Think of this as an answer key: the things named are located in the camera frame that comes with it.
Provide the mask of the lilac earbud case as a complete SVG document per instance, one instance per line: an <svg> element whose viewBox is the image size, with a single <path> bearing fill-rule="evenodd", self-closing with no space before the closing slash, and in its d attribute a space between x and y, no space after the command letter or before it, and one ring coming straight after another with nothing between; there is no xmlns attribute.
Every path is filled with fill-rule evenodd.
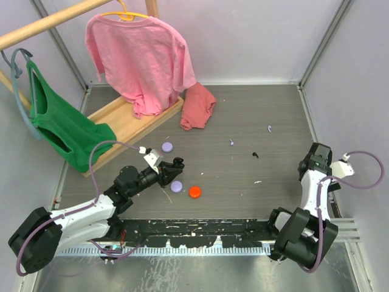
<svg viewBox="0 0 389 292"><path fill-rule="evenodd" d="M170 189L172 192L174 193L179 193L182 191L182 188L183 188L183 184L180 182L180 181L173 181L171 184L170 184Z"/></svg>
<svg viewBox="0 0 389 292"><path fill-rule="evenodd" d="M165 153L173 151L173 144L171 142L164 142L161 146L161 149Z"/></svg>

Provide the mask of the orange earbud case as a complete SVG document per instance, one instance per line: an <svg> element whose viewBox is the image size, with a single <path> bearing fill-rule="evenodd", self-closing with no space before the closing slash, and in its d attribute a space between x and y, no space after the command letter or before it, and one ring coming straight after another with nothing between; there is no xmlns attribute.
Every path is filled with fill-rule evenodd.
<svg viewBox="0 0 389 292"><path fill-rule="evenodd" d="M201 196L201 193L202 193L202 190L201 190L201 188L198 187L198 186L192 186L192 187L190 187L189 192L188 192L189 196L190 196L191 198L194 198L194 199L199 198L199 197Z"/></svg>

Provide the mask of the black earbud case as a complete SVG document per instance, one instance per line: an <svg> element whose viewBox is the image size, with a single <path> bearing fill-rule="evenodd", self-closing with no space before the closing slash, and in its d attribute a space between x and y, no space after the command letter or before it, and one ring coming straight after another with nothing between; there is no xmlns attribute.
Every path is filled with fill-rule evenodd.
<svg viewBox="0 0 389 292"><path fill-rule="evenodd" d="M176 157L173 159L173 167L176 169L183 169L185 167L184 165L184 159Z"/></svg>

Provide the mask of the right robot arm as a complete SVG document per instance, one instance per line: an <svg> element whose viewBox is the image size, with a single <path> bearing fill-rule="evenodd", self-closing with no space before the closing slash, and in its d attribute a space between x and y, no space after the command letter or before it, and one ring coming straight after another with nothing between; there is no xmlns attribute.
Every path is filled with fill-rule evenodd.
<svg viewBox="0 0 389 292"><path fill-rule="evenodd" d="M290 259L306 273L318 269L338 234L327 207L331 163L331 148L314 142L298 165L301 205L293 212L282 207L274 209L266 225L267 234L275 239L270 257Z"/></svg>

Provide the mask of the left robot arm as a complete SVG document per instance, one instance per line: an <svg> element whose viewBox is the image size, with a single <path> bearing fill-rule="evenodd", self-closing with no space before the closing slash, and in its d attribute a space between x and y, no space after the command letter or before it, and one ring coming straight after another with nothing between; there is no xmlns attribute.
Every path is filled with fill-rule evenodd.
<svg viewBox="0 0 389 292"><path fill-rule="evenodd" d="M37 272L61 251L79 243L98 238L117 240L122 233L119 215L133 204L132 198L153 184L169 185L184 167L181 158L162 161L156 169L147 167L141 172L126 166L113 185L94 200L51 212L44 207L33 210L8 240L17 257L17 274Z"/></svg>

